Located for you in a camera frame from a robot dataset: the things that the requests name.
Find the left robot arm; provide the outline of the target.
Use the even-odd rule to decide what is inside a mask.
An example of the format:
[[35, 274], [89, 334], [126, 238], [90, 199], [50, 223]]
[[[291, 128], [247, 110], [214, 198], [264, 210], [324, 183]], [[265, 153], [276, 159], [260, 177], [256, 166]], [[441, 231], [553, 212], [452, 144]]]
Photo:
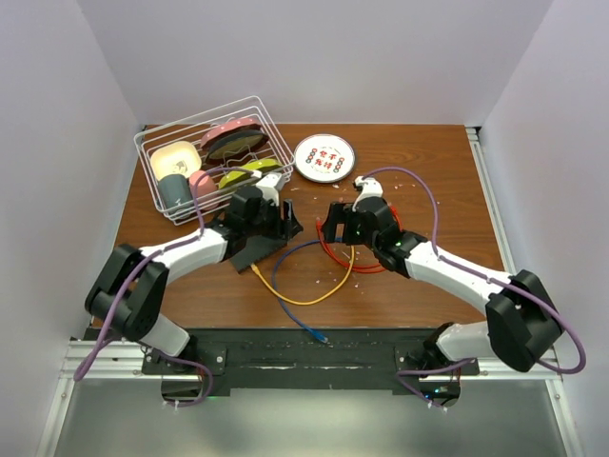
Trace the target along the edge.
[[190, 235], [154, 247], [118, 246], [92, 286], [85, 309], [131, 342], [164, 353], [176, 373], [197, 362], [192, 336], [161, 313], [166, 286], [192, 271], [236, 257], [256, 263], [304, 230], [292, 201], [276, 189], [238, 189], [221, 216]]

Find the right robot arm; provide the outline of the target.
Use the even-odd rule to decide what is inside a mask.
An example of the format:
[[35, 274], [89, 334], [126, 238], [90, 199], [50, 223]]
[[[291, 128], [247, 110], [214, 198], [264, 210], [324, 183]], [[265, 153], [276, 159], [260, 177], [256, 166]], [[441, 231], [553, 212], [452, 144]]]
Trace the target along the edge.
[[424, 236], [402, 229], [381, 197], [332, 203], [322, 233], [328, 243], [365, 246], [386, 270], [440, 288], [483, 314], [474, 324], [446, 323], [424, 342], [423, 360], [434, 373], [488, 357], [526, 372], [564, 333], [537, 275], [483, 268], [435, 248]]

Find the black network switch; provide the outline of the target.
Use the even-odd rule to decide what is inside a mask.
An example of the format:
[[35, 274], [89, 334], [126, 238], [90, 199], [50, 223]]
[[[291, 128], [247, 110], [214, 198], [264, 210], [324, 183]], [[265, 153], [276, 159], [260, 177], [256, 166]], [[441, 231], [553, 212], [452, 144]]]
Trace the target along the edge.
[[287, 243], [284, 238], [256, 235], [247, 240], [246, 246], [230, 259], [230, 263], [238, 273], [242, 273], [252, 264], [257, 264], [285, 248]]

